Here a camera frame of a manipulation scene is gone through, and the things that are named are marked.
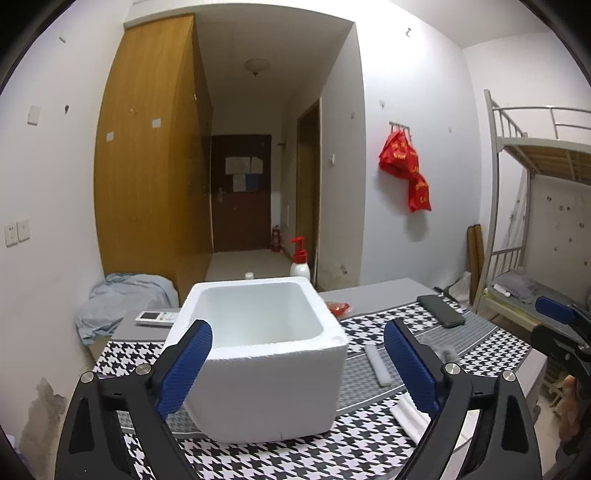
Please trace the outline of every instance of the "white bottle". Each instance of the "white bottle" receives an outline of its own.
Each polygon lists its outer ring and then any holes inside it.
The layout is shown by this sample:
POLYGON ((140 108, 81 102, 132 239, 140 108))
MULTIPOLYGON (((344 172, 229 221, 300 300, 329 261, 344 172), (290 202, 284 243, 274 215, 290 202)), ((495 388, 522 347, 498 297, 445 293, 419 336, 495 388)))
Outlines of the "white bottle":
POLYGON ((310 281, 310 267, 308 267, 308 253, 304 250, 304 237, 292 238, 290 243, 295 244, 293 263, 290 268, 290 277, 304 277, 310 281))

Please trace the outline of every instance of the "metal bed frame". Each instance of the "metal bed frame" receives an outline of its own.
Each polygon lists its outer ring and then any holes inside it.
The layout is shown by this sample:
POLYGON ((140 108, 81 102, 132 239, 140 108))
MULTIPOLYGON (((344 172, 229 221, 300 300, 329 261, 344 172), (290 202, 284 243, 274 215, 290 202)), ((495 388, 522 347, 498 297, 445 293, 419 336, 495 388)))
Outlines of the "metal bed frame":
MULTIPOLYGON (((484 95, 492 144, 492 201, 485 260, 473 304, 475 312, 482 301, 485 289, 492 286, 492 280, 496 276, 523 266, 530 223, 531 180, 533 176, 540 174, 591 185, 591 145, 561 140, 558 134, 558 127, 589 131, 591 131, 591 127, 557 122, 554 115, 555 111, 580 112, 591 115, 591 111, 553 105, 500 107, 492 99, 490 91, 485 90, 484 95), (547 111, 554 128, 554 139, 530 138, 507 113, 507 111, 513 110, 547 111), (497 130, 497 119, 500 124, 500 135, 497 130), (503 150, 527 169, 525 218, 521 245, 494 250, 499 213, 499 154, 503 150)), ((486 306, 507 316, 509 309, 499 305, 494 306, 492 303, 494 302, 486 302, 486 306)))

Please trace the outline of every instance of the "doorway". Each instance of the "doorway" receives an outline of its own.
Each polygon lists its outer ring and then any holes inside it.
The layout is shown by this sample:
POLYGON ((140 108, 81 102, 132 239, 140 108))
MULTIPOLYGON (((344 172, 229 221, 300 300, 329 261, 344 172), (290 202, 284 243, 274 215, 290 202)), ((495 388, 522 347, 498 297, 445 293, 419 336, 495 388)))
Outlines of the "doorway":
POLYGON ((297 122, 295 234, 305 237, 312 283, 316 282, 320 223, 320 102, 297 122))
POLYGON ((214 252, 271 244, 271 136, 212 137, 214 252))

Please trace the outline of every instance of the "white wall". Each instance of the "white wall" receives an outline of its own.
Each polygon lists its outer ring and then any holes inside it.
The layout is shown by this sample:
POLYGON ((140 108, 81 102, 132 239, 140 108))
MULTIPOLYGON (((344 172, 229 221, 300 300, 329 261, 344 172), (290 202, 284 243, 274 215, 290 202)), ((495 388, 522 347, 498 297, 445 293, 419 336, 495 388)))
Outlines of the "white wall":
POLYGON ((0 245, 0 423, 7 433, 20 435, 41 377, 69 398, 85 368, 74 314, 102 279, 96 127, 129 5, 75 2, 33 44, 0 96, 0 223, 31 219, 30 240, 0 245), (41 107, 37 127, 27 125, 31 105, 41 107))
MULTIPOLYGON (((134 5, 126 24, 198 11, 199 6, 213 3, 234 2, 150 0, 134 5)), ((462 50, 386 0, 239 3, 299 7, 356 24, 366 121, 365 224, 359 282, 411 277, 428 286, 443 286, 455 280, 465 268, 466 228, 478 221, 480 202, 477 117, 462 50), (408 28, 412 29, 410 38, 405 35, 408 28), (390 120, 412 129, 421 171, 431 186, 431 213, 408 213, 407 185, 378 172, 378 154, 390 120)))
MULTIPOLYGON (((501 106, 557 105, 591 109, 591 87, 569 52, 552 32, 502 38, 464 50, 478 110, 482 157, 482 200, 480 223, 484 240, 491 215, 492 156, 491 136, 484 100, 484 89, 501 106)), ((513 111, 509 113, 530 137, 554 138, 548 113, 513 111)), ((557 112, 558 122, 584 123, 591 116, 557 112)), ((563 140, 591 142, 591 132, 562 128, 563 140)), ((507 237, 511 213, 523 168, 508 154, 501 154, 500 201, 495 247, 507 237)))
POLYGON ((361 280, 365 220, 365 100, 357 28, 347 35, 320 94, 322 187, 318 285, 361 280), (335 163, 330 163, 331 155, 335 163))
POLYGON ((282 105, 231 103, 213 108, 212 135, 271 136, 271 226, 281 222, 282 105))
POLYGON ((329 290, 358 285, 361 274, 365 104, 354 25, 335 41, 285 109, 281 226, 289 251, 293 248, 287 242, 296 235, 297 121, 318 99, 322 137, 318 284, 329 290), (329 163, 332 154, 334 165, 329 163))
POLYGON ((584 303, 591 287, 591 187, 537 176, 532 181, 528 275, 584 303))

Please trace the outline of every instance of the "red bag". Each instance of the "red bag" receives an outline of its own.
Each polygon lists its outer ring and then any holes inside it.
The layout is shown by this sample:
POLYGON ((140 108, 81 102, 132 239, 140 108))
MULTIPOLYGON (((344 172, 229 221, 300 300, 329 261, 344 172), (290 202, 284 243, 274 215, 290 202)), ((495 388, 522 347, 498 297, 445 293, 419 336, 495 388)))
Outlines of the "red bag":
POLYGON ((408 180, 408 208, 431 211, 429 185, 418 172, 418 155, 403 129, 393 131, 379 154, 379 167, 399 179, 408 180))

